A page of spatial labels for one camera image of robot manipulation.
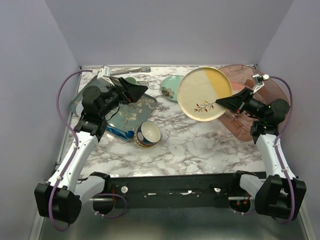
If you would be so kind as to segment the pink and cream plate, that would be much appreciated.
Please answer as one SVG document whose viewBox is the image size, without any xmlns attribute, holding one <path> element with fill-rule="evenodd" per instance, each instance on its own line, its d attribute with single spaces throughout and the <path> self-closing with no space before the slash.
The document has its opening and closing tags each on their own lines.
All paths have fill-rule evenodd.
<svg viewBox="0 0 320 240">
<path fill-rule="evenodd" d="M 235 94 L 238 94 L 239 92 L 241 92 L 246 86 L 239 83 L 239 82 L 236 82 L 236 81 L 231 81 L 231 87 L 232 87 L 232 94 L 235 95 Z"/>
</svg>

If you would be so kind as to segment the yellow and cream plate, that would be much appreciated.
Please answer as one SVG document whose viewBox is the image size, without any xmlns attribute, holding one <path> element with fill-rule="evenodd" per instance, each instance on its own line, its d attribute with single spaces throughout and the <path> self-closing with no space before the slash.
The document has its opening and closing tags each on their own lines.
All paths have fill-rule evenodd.
<svg viewBox="0 0 320 240">
<path fill-rule="evenodd" d="M 221 117 L 227 109 L 216 100 L 233 94 L 230 80 L 212 67 L 200 67 L 189 72 L 181 80 L 177 90 L 177 102 L 189 118 L 209 122 Z"/>
</svg>

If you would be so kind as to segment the green and cream plate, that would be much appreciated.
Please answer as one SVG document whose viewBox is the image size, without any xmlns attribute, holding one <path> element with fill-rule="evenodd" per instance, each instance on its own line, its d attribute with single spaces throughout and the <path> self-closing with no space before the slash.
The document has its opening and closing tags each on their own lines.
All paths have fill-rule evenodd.
<svg viewBox="0 0 320 240">
<path fill-rule="evenodd" d="M 174 102 L 178 101 L 178 87 L 183 77 L 183 75 L 170 75 L 162 81 L 160 91 L 165 98 Z"/>
</svg>

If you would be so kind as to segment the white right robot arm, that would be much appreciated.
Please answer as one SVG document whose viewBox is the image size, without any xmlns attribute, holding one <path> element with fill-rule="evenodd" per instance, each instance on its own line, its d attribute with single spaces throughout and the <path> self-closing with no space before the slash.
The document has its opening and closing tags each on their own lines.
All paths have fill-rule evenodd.
<svg viewBox="0 0 320 240">
<path fill-rule="evenodd" d="M 262 156 L 266 173 L 265 181 L 261 181 L 253 173 L 237 171 L 230 191 L 236 196 L 247 192 L 260 215 L 282 219 L 284 223 L 295 220 L 307 186 L 293 174 L 281 148 L 279 124 L 290 110 L 288 102 L 278 98 L 264 104 L 254 98 L 251 89 L 244 88 L 235 95 L 217 99 L 216 103 L 232 113 L 245 112 L 255 119 L 250 134 Z"/>
</svg>

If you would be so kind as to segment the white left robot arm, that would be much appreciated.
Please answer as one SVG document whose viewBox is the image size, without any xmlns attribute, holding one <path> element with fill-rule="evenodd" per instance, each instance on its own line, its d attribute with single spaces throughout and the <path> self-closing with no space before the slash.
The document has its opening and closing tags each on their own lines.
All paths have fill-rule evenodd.
<svg viewBox="0 0 320 240">
<path fill-rule="evenodd" d="M 107 174 L 93 173 L 82 183 L 78 183 L 78 179 L 106 131 L 106 115 L 120 105 L 137 102 L 148 90 L 147 86 L 131 84 L 122 77 L 118 81 L 118 85 L 108 85 L 106 92 L 95 85 L 82 90 L 83 110 L 77 125 L 70 128 L 73 145 L 48 182 L 39 183 L 34 190 L 39 214 L 49 218 L 61 232 L 64 228 L 57 225 L 58 221 L 73 224 L 84 203 L 95 195 L 104 198 L 110 194 Z"/>
</svg>

